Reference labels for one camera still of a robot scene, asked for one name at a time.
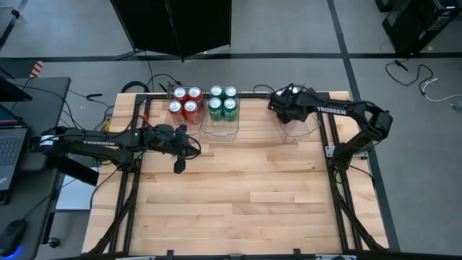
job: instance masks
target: green soda can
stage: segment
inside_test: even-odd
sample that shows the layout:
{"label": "green soda can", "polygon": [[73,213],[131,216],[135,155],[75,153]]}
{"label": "green soda can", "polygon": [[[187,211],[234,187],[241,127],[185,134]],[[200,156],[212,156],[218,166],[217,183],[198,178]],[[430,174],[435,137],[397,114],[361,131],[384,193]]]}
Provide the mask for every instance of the green soda can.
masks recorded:
{"label": "green soda can", "polygon": [[237,119],[237,101],[232,98],[225,100],[223,105],[223,112],[225,115],[225,121],[233,122]]}
{"label": "green soda can", "polygon": [[223,119],[222,100],[218,97],[213,97],[209,101],[209,112],[212,121],[221,121]]}
{"label": "green soda can", "polygon": [[235,87],[225,88],[225,100],[228,98],[237,99],[237,90]]}
{"label": "green soda can", "polygon": [[213,86],[210,88],[210,97],[222,99],[225,97],[223,89],[220,86]]}

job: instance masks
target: wooden table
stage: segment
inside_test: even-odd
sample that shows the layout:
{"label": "wooden table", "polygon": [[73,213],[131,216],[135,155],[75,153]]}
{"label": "wooden table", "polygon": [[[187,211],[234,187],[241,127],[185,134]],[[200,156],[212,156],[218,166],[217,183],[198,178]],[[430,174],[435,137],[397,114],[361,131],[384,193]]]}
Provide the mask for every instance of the wooden table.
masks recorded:
{"label": "wooden table", "polygon": [[[348,92],[330,95],[349,99]],[[126,128],[134,98],[118,95],[111,131]],[[318,122],[307,120],[316,130],[302,141],[285,144],[267,116],[265,100],[242,99],[240,111],[237,139],[202,137],[202,155],[188,161],[180,175],[173,173],[171,155],[144,155],[130,255],[164,256],[168,249],[175,255],[292,254],[293,248],[303,254],[341,252]],[[163,124],[167,101],[154,100],[150,114],[151,124]],[[358,132],[351,118],[336,116],[336,123],[341,142]],[[366,160],[355,158],[352,165],[368,171]],[[114,169],[104,166],[98,181]],[[370,177],[353,168],[347,174],[359,220],[386,247]],[[116,173],[95,194],[83,251],[90,250],[113,221],[120,181]],[[354,245],[344,219],[349,245]],[[124,223],[121,227],[118,250]]]}

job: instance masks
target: red soda can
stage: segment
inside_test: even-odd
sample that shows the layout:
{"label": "red soda can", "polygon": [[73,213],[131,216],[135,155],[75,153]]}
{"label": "red soda can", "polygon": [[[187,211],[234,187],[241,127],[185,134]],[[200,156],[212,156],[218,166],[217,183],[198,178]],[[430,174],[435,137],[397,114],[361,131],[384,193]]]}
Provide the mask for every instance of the red soda can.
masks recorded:
{"label": "red soda can", "polygon": [[198,106],[195,101],[188,101],[185,103],[185,117],[190,124],[196,125],[201,122],[201,115],[198,111]]}
{"label": "red soda can", "polygon": [[202,112],[204,109],[204,96],[202,95],[201,89],[198,87],[192,87],[188,91],[188,100],[192,100],[197,103],[198,112]]}
{"label": "red soda can", "polygon": [[173,90],[173,97],[175,97],[175,99],[180,101],[182,104],[184,104],[188,99],[186,90],[183,87],[175,88],[175,90]]}
{"label": "red soda can", "polygon": [[184,122],[183,106],[180,101],[170,102],[168,110],[170,111],[170,115],[172,116],[173,123],[175,123],[175,125],[181,125]]}

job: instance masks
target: laptop screen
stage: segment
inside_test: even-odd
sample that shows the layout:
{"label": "laptop screen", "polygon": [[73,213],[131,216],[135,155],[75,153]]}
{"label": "laptop screen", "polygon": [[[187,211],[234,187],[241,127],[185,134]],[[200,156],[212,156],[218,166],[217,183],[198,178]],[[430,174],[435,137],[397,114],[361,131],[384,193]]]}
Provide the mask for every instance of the laptop screen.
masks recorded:
{"label": "laptop screen", "polygon": [[7,112],[5,108],[0,106],[0,126],[14,123],[18,123],[17,119],[15,119],[9,112]]}

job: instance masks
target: black desk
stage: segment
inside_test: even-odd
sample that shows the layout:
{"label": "black desk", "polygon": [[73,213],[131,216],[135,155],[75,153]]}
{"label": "black desk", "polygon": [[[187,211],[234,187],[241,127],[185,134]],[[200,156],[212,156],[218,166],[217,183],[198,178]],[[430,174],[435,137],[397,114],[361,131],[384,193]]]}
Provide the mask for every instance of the black desk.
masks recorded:
{"label": "black desk", "polygon": [[[23,85],[26,81],[27,79],[11,80],[19,85]],[[30,81],[27,86],[48,90],[66,98],[70,82],[69,78],[37,78]],[[56,126],[61,116],[63,101],[43,91],[26,89],[25,92],[32,96],[32,101],[16,104],[13,113],[23,117],[24,121],[32,127],[32,136]],[[12,103],[2,104],[7,108],[13,105]],[[45,162],[46,158],[41,154],[25,153],[21,169],[28,171],[17,173],[9,204],[0,206],[0,232],[3,232],[11,221],[23,218],[38,202],[56,190],[60,174],[54,169],[38,170],[43,168]],[[45,224],[49,221],[49,212],[54,199],[57,197],[47,199],[27,216],[28,226],[21,246],[17,255],[8,259],[35,258],[38,246],[44,239]]]}

